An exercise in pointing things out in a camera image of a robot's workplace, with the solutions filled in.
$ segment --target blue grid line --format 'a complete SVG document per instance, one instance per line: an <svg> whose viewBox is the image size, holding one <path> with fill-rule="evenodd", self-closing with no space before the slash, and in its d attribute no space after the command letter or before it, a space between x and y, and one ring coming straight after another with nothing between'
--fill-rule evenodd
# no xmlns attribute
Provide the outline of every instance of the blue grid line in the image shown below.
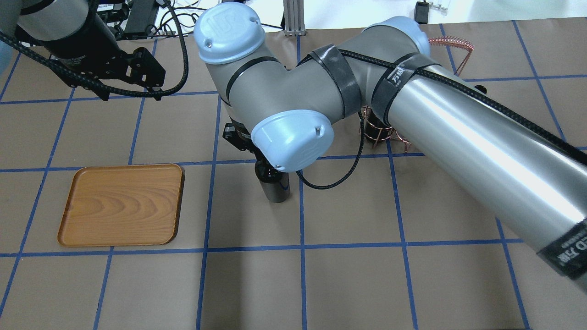
<svg viewBox="0 0 587 330"><path fill-rule="evenodd" d="M438 27L440 28L440 33L442 33L442 36L446 36L446 33L444 33L444 27L443 27L442 23L439 24ZM446 47L446 51L448 53L448 59L450 61L450 66L453 68L453 72L456 72L457 67L454 65L453 53L450 50L450 47L448 47L448 46L445 46L445 47Z"/></svg>
<svg viewBox="0 0 587 330"><path fill-rule="evenodd" d="M129 162L128 165L132 165L133 164L133 157L134 157L134 148L137 144L137 137L139 136L139 127L141 125L141 117L143 116L143 108L145 105L145 98L141 98L141 105L139 107L139 114L137 115L137 123L134 127L134 133L133 133L133 141L130 144L130 153L129 153Z"/></svg>
<svg viewBox="0 0 587 330"><path fill-rule="evenodd" d="M14 73L14 69L16 69L16 65L18 64L18 59L20 59L20 58L21 58L21 53L18 52L16 54L16 59L14 60L14 63L12 64L12 69L10 69L10 73L8 74L8 77L6 78L6 82L4 83L4 87L2 88L2 92L0 93L0 101L4 97L4 93L6 92L6 88L8 88L8 83L10 82L10 79L12 78L12 74Z"/></svg>
<svg viewBox="0 0 587 330"><path fill-rule="evenodd" d="M396 202L396 214L397 214L397 225L400 231L400 240L402 242L402 254L404 259L404 268L406 270L406 284L407 284L407 293L408 297L410 298L410 310L411 310L411 321L414 326L415 330L418 330L418 317L416 314L416 302L414 301L414 291L411 285L411 273L410 273L410 261L407 255L407 244L406 244L406 235L403 229L403 221L402 221L402 210L400 207L400 197L397 190L397 180L396 180L396 170L393 164L393 154L392 154L392 145L389 143L389 140L386 141L387 144L387 153L389 155L389 169L392 175L392 185L393 185L393 197L395 198Z"/></svg>
<svg viewBox="0 0 587 330"><path fill-rule="evenodd" d="M221 248L208 248L208 253L299 250L300 248L301 248L301 245L261 245L261 246L257 246L257 247L221 247Z"/></svg>
<svg viewBox="0 0 587 330"><path fill-rule="evenodd" d="M426 156L424 153L392 153L392 157L420 157Z"/></svg>
<svg viewBox="0 0 587 330"><path fill-rule="evenodd" d="M296 57L297 57L297 60L299 63L302 60L302 47L301 47L299 35L296 36L295 45L296 45Z"/></svg>
<svg viewBox="0 0 587 330"><path fill-rule="evenodd" d="M206 265L208 261L208 241L210 240L210 220L212 217L212 198L214 196L214 179L216 175L216 155L218 154L218 131L220 130L220 108L222 100L218 96L216 108L216 129L214 133L214 152L212 153L212 168L210 170L210 188L208 191L208 210L206 212L206 229L204 231L204 249L202 252L202 267L200 272L200 290L198 293L198 309L195 318L195 328L200 330L202 322L202 306L204 305L204 281L206 278Z"/></svg>
<svg viewBox="0 0 587 330"><path fill-rule="evenodd" d="M31 230L31 225L33 223L33 218L35 217L36 208L39 205L39 199L41 197L41 192L43 192L43 187L45 186L45 180L47 179L47 175L49 171L47 170L51 166L51 161L53 160L53 155L55 154L55 150L57 149L57 144L59 143L59 138L61 136L61 131L63 130L63 125L65 124L65 119L68 115L69 106L71 105L71 99L73 97L73 92L75 91L72 88L71 92L69 93L69 101L65 106L65 110L63 111L63 116L61 117L61 122L59 123L59 128L57 129L57 134L55 136L55 140L53 141L53 147L51 148L51 153L49 154L49 159L47 160L47 165L45 166L45 171L43 173L43 179L41 180L41 184L39 185L39 190L37 191L37 195L35 197L35 202L33 203L33 207L31 209L31 214L29 215L28 222L26 223L25 233L22 236L21 245L19 247L18 253L16 255L14 266L12 267L12 271L10 273L10 277L8 279L8 283L6 285L6 289L4 290L4 295L2 297L2 302L0 303L0 317L4 312L4 306L6 305L6 300L8 299L8 294L10 293L10 289L12 287L12 282L14 281L14 276L16 275L16 269L18 268L18 264L21 260L22 251L25 249L26 239L28 238L29 232Z"/></svg>
<svg viewBox="0 0 587 330"><path fill-rule="evenodd" d="M134 96L126 96L126 95L112 95L109 96L109 100L117 100L117 99L132 99ZM94 96L94 97L74 97L72 101L97 101L101 100L101 98Z"/></svg>
<svg viewBox="0 0 587 330"><path fill-rule="evenodd" d="M185 95L209 95L209 94L218 94L217 90L209 90L205 92L177 92L175 94L171 94L169 96L185 96Z"/></svg>
<svg viewBox="0 0 587 330"><path fill-rule="evenodd" d="M536 77L512 77L512 78L478 78L478 79L463 79L466 82L506 82L512 80L535 80Z"/></svg>
<svg viewBox="0 0 587 330"><path fill-rule="evenodd" d="M519 238L508 238L499 240L460 240L460 241L422 241L422 242L406 242L409 247L432 247L444 245L480 245L480 244L502 244L506 243L523 243Z"/></svg>
<svg viewBox="0 0 587 330"><path fill-rule="evenodd" d="M361 159L363 158L385 158L387 157L386 153L380 153L380 154L362 154L361 155ZM318 157L318 160L332 160L332 159L355 159L357 158L357 155L352 155L352 154L348 154L348 155L343 155L343 156L324 156L324 157Z"/></svg>
<svg viewBox="0 0 587 330"><path fill-rule="evenodd" d="M34 169L5 169L0 170L0 173L13 173L13 172L43 172L45 169L37 167Z"/></svg>
<svg viewBox="0 0 587 330"><path fill-rule="evenodd" d="M380 248L380 247L428 247L445 245L480 245L480 244L517 244L524 241L520 238L505 238L503 240L454 240L454 241L413 241L413 242L371 242L371 243L326 243L304 244L305 250L338 249L338 248ZM246 251L283 251L300 250L301 245L260 245L245 247L218 247L208 248L208 253L246 252ZM21 257L77 257L82 255L141 255L141 254L184 254L202 253L204 248L159 248L148 250L99 250L99 251L54 251L54 252L23 252ZM17 252L0 253L0 258L16 257Z"/></svg>
<svg viewBox="0 0 587 330"><path fill-rule="evenodd" d="M570 78L587 78L587 75L538 76L538 79L570 79Z"/></svg>
<svg viewBox="0 0 587 330"><path fill-rule="evenodd" d="M210 94L218 94L216 90L210 90L205 92L178 92L170 96L187 96L187 95L210 95ZM134 96L126 96L126 95L113 95L109 97L109 100L117 100L117 99L131 99ZM42 99L42 100L20 100L20 101L2 101L0 105L19 105L19 104L29 104L29 103L51 103L51 102L67 102L69 99ZM101 100L99 97L74 97L72 99L73 102L78 101L95 101Z"/></svg>
<svg viewBox="0 0 587 330"><path fill-rule="evenodd" d="M335 243L335 244L307 244L306 250L319 250L328 248L380 248L401 247L401 242L376 242L376 243Z"/></svg>
<svg viewBox="0 0 587 330"><path fill-rule="evenodd" d="M102 288L100 289L100 298L98 298L98 307L96 308L96 316L94 317L93 330L98 329L100 322L100 313L102 312L102 303L104 303L104 295L106 294L106 284L108 283L108 275L110 274L110 265L112 264L112 251L114 247L110 247L108 251L108 259L106 260L106 269L104 270L104 278L102 279Z"/></svg>
<svg viewBox="0 0 587 330"><path fill-rule="evenodd" d="M303 210L303 182L299 180L299 243L300 243L300 281L302 286L302 329L308 329L308 309L306 300L306 237Z"/></svg>
<svg viewBox="0 0 587 330"><path fill-rule="evenodd" d="M552 106L550 104L550 101L548 100L548 96L546 95L546 92L544 91L544 87L542 87L542 83L540 82L540 79L538 78L538 73L536 72L536 68L534 67L534 63L532 62L532 58L530 58L530 53L528 53L528 49L526 48L526 44L524 43L524 39L522 38L522 35L519 32L518 29L518 24L515 21L512 21L512 24L514 25L514 29L515 29L515 33L516 35L518 35L518 39L520 44L522 45L522 49L524 50L524 54L526 55L526 59L528 60L528 63L530 64L530 69L532 69L532 74L534 74L534 78L536 79L536 83L538 84L538 88L540 88L540 93L542 93L542 97L544 98L544 102L546 103L546 107L548 108L548 111L551 114L552 120L554 121L555 125L556 125L556 129L558 130L558 133L561 136L561 139L563 141L566 141L565 135L562 132L561 129L561 125L559 125L558 120L556 119L555 113L552 110Z"/></svg>
<svg viewBox="0 0 587 330"><path fill-rule="evenodd" d="M68 99L43 99L43 100L23 100L23 101L2 101L0 105L21 105L30 103L50 103L50 102L68 102Z"/></svg>
<svg viewBox="0 0 587 330"><path fill-rule="evenodd" d="M151 54L153 54L153 56L155 55L156 49L157 49L157 40L155 40L155 42L153 43L153 48L151 50ZM145 98L143 97L141 100L141 105L139 107L139 114L137 116L137 123L134 128L133 141L130 146L128 165L131 165L132 161L133 161L134 145L136 143L137 134L139 132L139 125L141 122L141 114L143 112L144 101L145 101ZM108 250L108 259L106 260L106 269L104 270L104 278L102 279L102 288L100 289L100 298L98 298L98 306L96 308L96 316L94 318L93 330L98 329L98 324L100 322L100 314L102 313L102 303L104 302L104 295L106 294L106 285L108 284L108 276L110 275L110 266L112 264L113 252L114 252L114 246L111 246L110 249Z"/></svg>
<svg viewBox="0 0 587 330"><path fill-rule="evenodd" d="M510 277L512 279L512 286L514 287L515 297L518 301L519 313L522 316L524 329L531 329L530 323L528 322L528 316L526 315L526 309L524 308L524 302L522 301L522 295L519 292L518 281L515 277L514 265L512 263L512 259L510 256L510 250L508 249L508 244L505 240L504 229L502 228L501 221L498 218L495 218L495 223L497 224L497 230L500 232L500 239L502 241L501 245L504 247L505 260L508 263L508 269L510 271Z"/></svg>

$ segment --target sticker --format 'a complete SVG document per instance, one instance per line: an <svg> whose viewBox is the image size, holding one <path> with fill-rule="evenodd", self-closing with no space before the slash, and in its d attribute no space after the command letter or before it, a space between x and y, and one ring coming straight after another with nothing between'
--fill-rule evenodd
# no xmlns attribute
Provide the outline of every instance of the sticker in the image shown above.
<svg viewBox="0 0 587 330"><path fill-rule="evenodd" d="M114 10L114 5L98 5L98 11L111 11Z"/></svg>
<svg viewBox="0 0 587 330"><path fill-rule="evenodd" d="M538 252L559 274L576 280L587 272L587 218Z"/></svg>

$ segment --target black cable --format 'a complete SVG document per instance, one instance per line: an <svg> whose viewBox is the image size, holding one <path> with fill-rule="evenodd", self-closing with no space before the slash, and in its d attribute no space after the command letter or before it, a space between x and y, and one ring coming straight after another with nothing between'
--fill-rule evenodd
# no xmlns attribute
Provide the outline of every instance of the black cable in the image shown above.
<svg viewBox="0 0 587 330"><path fill-rule="evenodd" d="M334 188L334 187L338 186L339 184L343 183L346 179L348 179L350 177L351 174L353 174L353 172L355 171L355 168L359 164L359 159L361 158L361 154L363 153L363 145L365 142L365 139L363 138L363 136L365 135L365 122L363 121L363 113L361 112L361 109L359 109L359 111L357 113L359 114L359 120L361 122L361 128L360 128L361 141L359 143L359 151L357 152L357 156L355 157L355 162L353 163L353 166L351 166L350 170L340 180L338 180L335 183L328 184L326 186L317 186L316 184L310 183L309 181L306 180L306 178L303 177L302 171L297 171L296 174L298 175L300 180L302 180L302 182L306 186L308 186L310 188L318 189L318 190L326 190L326 189Z"/></svg>
<svg viewBox="0 0 587 330"><path fill-rule="evenodd" d="M355 53L355 52L351 52L348 50L343 50L340 49L340 52L343 56L347 56L350 58L354 58L357 60L361 60L363 62L367 62L367 63L371 63L371 64L375 64L375 65L379 65L379 66L383 66L386 68L395 68L397 65L395 63L391 63L391 62L387 62L384 60L380 60L380 59L376 59L376 58L372 58L370 56L366 56L363 54L359 54L359 53ZM503 114L504 116L512 119L513 121L515 121L516 123L524 126L526 129L534 132L535 134L537 134L538 136L540 136L541 138L545 139L546 141L552 143L554 146L556 146L558 149L560 149L560 151L563 151L564 153L566 153L570 158L580 162L581 164L587 166L587 154L581 152L580 150L578 150L576 147L573 147L571 144L563 141L561 138L559 138L558 136L550 133L549 131L543 129L542 127L540 127L539 125L533 123L532 121L528 120L527 118L525 118L524 116L516 113L515 111L511 110L510 108L500 104L497 101L494 101L492 99L490 99L489 97L487 97L485 94L480 93L479 91L472 89L466 85L463 85L459 82L456 82L450 78L447 78L445 76L439 75L437 73L425 70L425 69L417 69L415 71L415 73L419 76L422 76L424 78L428 78L431 80L435 80L437 82L443 83L449 87L455 88L461 92L463 92L464 94L466 94L467 96L483 103L484 105L487 105L488 107L495 109L496 111L500 112L501 114Z"/></svg>
<svg viewBox="0 0 587 330"><path fill-rule="evenodd" d="M170 6L169 0L163 0L167 6ZM181 29L180 22L177 19L177 15L173 8L171 8L171 16L173 17L173 21L176 23L178 29ZM89 79L86 76L83 76L75 71L72 71L64 66L58 65L53 61L44 58L43 56L37 54L36 52L30 50L22 46L16 39L9 37L7 34L0 31L0 41L3 41L5 44L10 45L10 47L18 50L19 52L23 53L24 55L28 56L29 58L43 64L47 68L53 70L54 72L60 73L61 75L67 76L69 78L74 79L78 85L82 87L87 87L89 89L101 90L103 92L114 93L118 95L125 95L125 96L132 96L132 97L162 97L171 95L173 93L178 92L187 81L188 76L188 57L187 57L187 48L185 46L185 40L183 35L179 35L180 37L180 46L181 46L181 53L183 57L183 74L181 76L180 81L177 85L173 86L167 90L159 90L156 92L137 92L135 90L126 90L120 89L112 86L105 85L99 80Z"/></svg>
<svg viewBox="0 0 587 330"><path fill-rule="evenodd" d="M265 23L261 23L261 25L268 26L270 28L276 28L276 29L283 30L283 28L281 26L276 26L276 25L271 25L271 24L265 24Z"/></svg>

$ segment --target rectangular tray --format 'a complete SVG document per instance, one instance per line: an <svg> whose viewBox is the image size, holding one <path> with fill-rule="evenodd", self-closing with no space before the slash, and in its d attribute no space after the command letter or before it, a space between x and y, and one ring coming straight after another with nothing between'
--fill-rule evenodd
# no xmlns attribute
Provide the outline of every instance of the rectangular tray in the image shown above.
<svg viewBox="0 0 587 330"><path fill-rule="evenodd" d="M155 245L177 233L183 170L176 164L77 171L59 227L65 247Z"/></svg>

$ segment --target light blue joint cap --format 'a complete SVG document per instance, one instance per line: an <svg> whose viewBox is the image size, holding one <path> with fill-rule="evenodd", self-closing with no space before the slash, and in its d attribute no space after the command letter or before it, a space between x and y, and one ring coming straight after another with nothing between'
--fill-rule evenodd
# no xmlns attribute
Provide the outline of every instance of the light blue joint cap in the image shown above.
<svg viewBox="0 0 587 330"><path fill-rule="evenodd" d="M265 31L259 16L249 6L225 2L198 18L194 39L204 62L226 64L257 50L265 41Z"/></svg>
<svg viewBox="0 0 587 330"><path fill-rule="evenodd" d="M251 139L274 168L290 173L322 156L334 140L334 130L323 114L298 109L261 120L253 128Z"/></svg>
<svg viewBox="0 0 587 330"><path fill-rule="evenodd" d="M402 31L412 39L420 53L430 56L430 43L428 42L428 36L420 30L420 25L413 19L405 16L395 16L381 23L375 23L367 29L380 25L391 26L392 28Z"/></svg>
<svg viewBox="0 0 587 330"><path fill-rule="evenodd" d="M12 48L5 44L3 41L0 41L0 75L2 74L2 72L4 72L4 70L10 63L11 58Z"/></svg>

